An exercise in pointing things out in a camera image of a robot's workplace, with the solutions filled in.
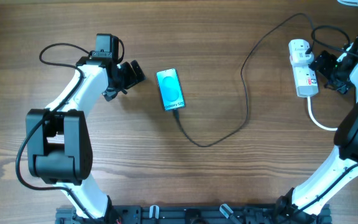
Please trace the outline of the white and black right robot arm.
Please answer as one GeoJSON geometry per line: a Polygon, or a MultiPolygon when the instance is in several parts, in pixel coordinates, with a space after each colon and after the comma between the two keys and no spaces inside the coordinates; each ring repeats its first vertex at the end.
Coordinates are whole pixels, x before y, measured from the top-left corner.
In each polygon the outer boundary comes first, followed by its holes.
{"type": "MultiPolygon", "coordinates": [[[[340,63],[346,67],[358,93],[358,36],[340,63]]],[[[358,102],[334,135],[329,157],[304,183],[291,189],[288,204],[279,210],[287,221],[311,223],[324,205],[347,183],[358,176],[358,102]]]]}

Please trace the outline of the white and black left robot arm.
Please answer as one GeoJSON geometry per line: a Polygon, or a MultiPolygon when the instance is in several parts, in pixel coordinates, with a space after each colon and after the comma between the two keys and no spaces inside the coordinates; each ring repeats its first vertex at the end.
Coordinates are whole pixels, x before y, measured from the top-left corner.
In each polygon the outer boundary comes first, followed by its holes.
{"type": "Polygon", "coordinates": [[[16,175],[29,189],[61,190],[67,196],[73,206],[57,209],[56,223],[122,223],[121,212],[91,175],[86,117],[100,96],[111,101],[145,80],[138,62],[123,58],[121,39],[97,34],[95,49],[72,66],[75,74],[58,98],[27,113],[16,175]]]}

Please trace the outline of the blue screen Galaxy smartphone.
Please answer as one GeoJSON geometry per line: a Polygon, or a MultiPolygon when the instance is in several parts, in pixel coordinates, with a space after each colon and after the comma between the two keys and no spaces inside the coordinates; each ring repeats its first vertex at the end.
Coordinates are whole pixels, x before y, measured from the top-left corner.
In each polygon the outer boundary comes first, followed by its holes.
{"type": "Polygon", "coordinates": [[[176,69],[159,71],[156,73],[156,78],[164,110],[170,111],[185,107],[185,99],[176,69]]]}

